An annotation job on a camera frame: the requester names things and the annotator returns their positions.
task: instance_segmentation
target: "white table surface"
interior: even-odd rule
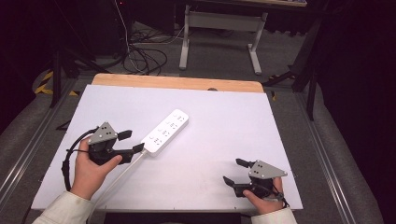
[[[282,177],[292,209],[302,209],[288,158],[265,93],[191,91],[89,85],[84,91],[54,159],[35,196],[33,209],[45,209],[65,191],[61,172],[66,150],[88,130],[108,121],[116,132],[133,130],[114,149],[131,148],[174,109],[189,124],[155,158],[144,157],[98,204],[122,212],[242,212],[254,209],[236,198],[223,176],[248,183],[248,169],[235,163],[261,160],[287,171]],[[74,153],[70,179],[74,178]],[[95,201],[128,166],[119,165],[96,192]]]

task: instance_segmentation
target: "metal rail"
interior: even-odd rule
[[[46,113],[37,130],[35,131],[35,134],[32,136],[32,139],[29,141],[29,144],[26,146],[20,158],[9,171],[6,181],[2,184],[0,188],[0,212],[6,206],[9,197],[20,182],[24,172],[29,166],[29,163],[32,161],[33,156],[41,146],[44,136],[47,133],[48,127],[50,126],[53,118],[55,117],[55,115],[59,111],[59,108],[66,99],[67,93],[73,90],[75,83],[75,79],[68,78],[65,81],[62,97],[59,100],[58,104],[56,104],[53,108],[50,108],[49,111]]]
[[[338,177],[335,174],[334,169],[332,168],[332,163],[327,156],[326,148],[323,146],[323,143],[320,139],[315,122],[310,120],[306,113],[306,102],[304,100],[304,96],[302,93],[298,92],[294,93],[294,96],[297,100],[297,104],[300,106],[300,109],[304,114],[305,121],[308,124],[309,132],[311,133],[311,136],[314,140],[314,148],[317,153],[320,166],[326,177],[327,183],[329,184],[330,191],[332,192],[332,196],[338,208],[338,212],[341,215],[341,219],[343,219],[343,223],[357,223],[355,218],[353,217],[352,211],[349,207],[347,198],[343,192]]]

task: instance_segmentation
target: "white sleeve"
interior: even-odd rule
[[[55,199],[33,223],[85,223],[92,208],[91,201],[66,191]]]
[[[296,224],[296,219],[294,214],[291,212],[290,208],[284,208],[272,213],[265,215],[260,215],[251,218],[253,224]]]

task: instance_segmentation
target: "power outlet socket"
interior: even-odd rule
[[[152,157],[157,156],[175,136],[188,124],[189,116],[176,109],[155,127],[145,138],[145,149]]]

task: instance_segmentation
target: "human hand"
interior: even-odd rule
[[[92,195],[99,190],[105,181],[106,175],[110,173],[122,160],[122,156],[113,157],[103,165],[98,165],[90,160],[88,151],[88,139],[85,138],[79,143],[76,157],[75,179],[70,192],[77,196],[90,200]]]
[[[275,177],[273,181],[274,181],[274,191],[277,190],[278,192],[282,193],[283,192],[282,179],[280,177]],[[257,210],[261,215],[272,213],[283,208],[283,201],[280,202],[265,201],[257,197],[254,193],[252,193],[247,189],[245,189],[243,193],[248,198],[248,200],[257,208]]]

